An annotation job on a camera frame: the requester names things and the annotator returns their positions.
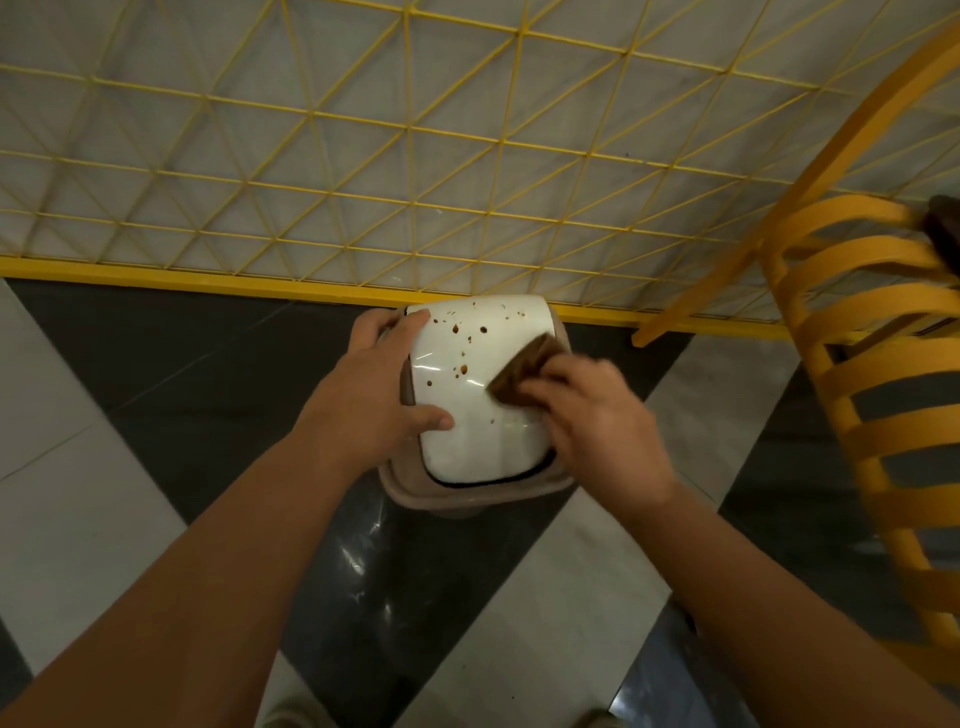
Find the dark object on chair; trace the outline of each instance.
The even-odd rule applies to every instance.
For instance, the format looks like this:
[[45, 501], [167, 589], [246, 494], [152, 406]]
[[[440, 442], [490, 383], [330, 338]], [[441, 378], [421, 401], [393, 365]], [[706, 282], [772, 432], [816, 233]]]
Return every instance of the dark object on chair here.
[[931, 197], [921, 228], [944, 265], [960, 278], [960, 200], [947, 195]]
[[551, 356], [565, 353], [564, 345], [548, 333], [542, 333], [514, 354], [507, 366], [487, 385], [487, 392], [501, 404], [514, 407], [538, 407], [540, 403], [520, 392], [517, 387], [524, 379], [537, 376]]

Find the forearm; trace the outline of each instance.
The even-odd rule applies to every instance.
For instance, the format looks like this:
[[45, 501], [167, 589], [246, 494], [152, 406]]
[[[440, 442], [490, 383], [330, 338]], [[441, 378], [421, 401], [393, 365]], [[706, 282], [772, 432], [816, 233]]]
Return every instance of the forearm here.
[[957, 725], [939, 693], [686, 488], [618, 515], [763, 723]]
[[252, 724], [294, 591], [350, 480], [334, 459], [278, 443], [0, 724]]

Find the yellow frame edge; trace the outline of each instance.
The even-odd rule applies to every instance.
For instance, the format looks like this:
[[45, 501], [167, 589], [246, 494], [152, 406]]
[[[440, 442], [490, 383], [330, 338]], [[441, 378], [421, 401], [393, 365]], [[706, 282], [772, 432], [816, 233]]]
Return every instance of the yellow frame edge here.
[[[228, 276], [219, 273], [193, 273], [156, 268], [105, 265], [67, 260], [0, 256], [0, 277], [16, 279], [60, 280], [70, 283], [95, 283], [138, 288], [159, 288], [170, 291], [216, 293], [227, 296], [251, 296], [268, 299], [289, 299], [315, 303], [352, 303], [397, 307], [412, 303], [433, 303], [461, 298], [457, 294], [427, 293], [399, 288], [370, 288], [340, 283], [321, 283], [305, 280], [282, 280]], [[597, 308], [552, 303], [561, 320], [570, 324], [636, 327], [650, 321], [656, 313], [625, 311], [615, 308]], [[743, 336], [756, 339], [782, 339], [790, 335], [780, 324], [762, 324], [750, 321], [727, 321], [693, 317], [684, 319], [673, 329], [685, 333], [705, 333], [716, 336]]]

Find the person's left arm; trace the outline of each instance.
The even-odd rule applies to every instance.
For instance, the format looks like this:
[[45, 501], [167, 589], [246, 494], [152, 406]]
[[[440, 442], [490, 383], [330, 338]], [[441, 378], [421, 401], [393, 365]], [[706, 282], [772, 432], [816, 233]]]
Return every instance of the person's left arm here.
[[349, 485], [407, 437], [449, 429], [400, 404], [428, 311], [375, 309], [265, 452], [0, 714], [8, 726], [252, 725], [294, 591]]

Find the person's left hand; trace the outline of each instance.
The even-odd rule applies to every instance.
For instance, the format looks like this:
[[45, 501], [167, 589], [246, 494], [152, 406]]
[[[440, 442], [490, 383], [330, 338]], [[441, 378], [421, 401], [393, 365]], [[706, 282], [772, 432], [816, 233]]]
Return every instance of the person's left hand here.
[[328, 453], [352, 481], [386, 461], [406, 438], [451, 429], [453, 418], [440, 407], [400, 403], [403, 362], [429, 320], [427, 310], [401, 318], [385, 308], [357, 317], [347, 353], [307, 400], [291, 436]]

